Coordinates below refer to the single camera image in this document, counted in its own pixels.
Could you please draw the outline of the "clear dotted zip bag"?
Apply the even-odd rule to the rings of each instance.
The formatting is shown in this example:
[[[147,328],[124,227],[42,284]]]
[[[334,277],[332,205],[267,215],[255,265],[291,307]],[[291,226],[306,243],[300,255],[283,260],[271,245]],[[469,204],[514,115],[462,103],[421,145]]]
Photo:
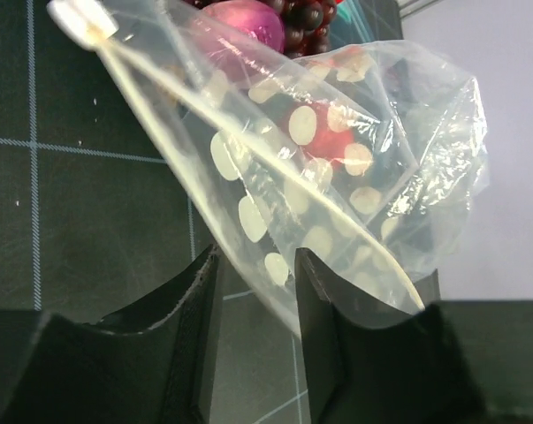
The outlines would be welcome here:
[[[416,314],[487,179],[476,77],[410,41],[290,58],[182,1],[51,1],[95,52],[232,265],[298,330],[294,258],[311,250]],[[307,155],[312,105],[351,129],[341,163]]]

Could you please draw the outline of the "purple onion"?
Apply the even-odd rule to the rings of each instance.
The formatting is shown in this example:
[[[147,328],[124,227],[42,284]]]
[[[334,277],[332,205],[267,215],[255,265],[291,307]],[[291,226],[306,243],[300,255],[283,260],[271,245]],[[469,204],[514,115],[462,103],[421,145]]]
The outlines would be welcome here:
[[[278,53],[284,52],[283,21],[273,8],[261,1],[221,1],[203,7],[202,11]]]

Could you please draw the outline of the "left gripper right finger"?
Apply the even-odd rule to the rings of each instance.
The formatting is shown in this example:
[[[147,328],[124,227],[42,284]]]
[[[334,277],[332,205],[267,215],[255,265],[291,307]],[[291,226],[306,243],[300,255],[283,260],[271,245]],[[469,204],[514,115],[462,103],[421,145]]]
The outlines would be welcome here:
[[[469,423],[484,398],[439,307],[408,316],[295,255],[302,355],[314,423]]]

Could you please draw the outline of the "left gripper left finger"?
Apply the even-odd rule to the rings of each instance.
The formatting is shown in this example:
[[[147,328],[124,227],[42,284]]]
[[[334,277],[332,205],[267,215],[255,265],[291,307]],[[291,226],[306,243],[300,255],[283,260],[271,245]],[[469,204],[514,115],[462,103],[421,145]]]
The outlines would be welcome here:
[[[206,423],[222,254],[94,324],[0,310],[0,423]]]

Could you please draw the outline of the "red apple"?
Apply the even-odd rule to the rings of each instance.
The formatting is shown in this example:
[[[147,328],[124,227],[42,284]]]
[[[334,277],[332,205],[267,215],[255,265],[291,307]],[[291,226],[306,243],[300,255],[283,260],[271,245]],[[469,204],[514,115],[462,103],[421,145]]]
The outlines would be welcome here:
[[[316,132],[313,140],[303,150],[307,155],[323,158],[332,163],[341,163],[345,158],[345,149],[354,143],[351,129],[342,132],[333,131],[329,127],[329,107],[321,103],[312,105],[316,113]]]

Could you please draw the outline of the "dark red grape bunch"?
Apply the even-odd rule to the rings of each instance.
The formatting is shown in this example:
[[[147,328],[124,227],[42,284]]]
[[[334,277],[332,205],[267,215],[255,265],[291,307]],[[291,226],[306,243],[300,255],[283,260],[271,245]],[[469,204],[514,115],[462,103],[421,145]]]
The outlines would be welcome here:
[[[202,8],[221,1],[189,1]],[[310,56],[329,50],[330,25],[337,15],[337,1],[261,1],[273,8],[286,31],[284,54],[290,58]]]

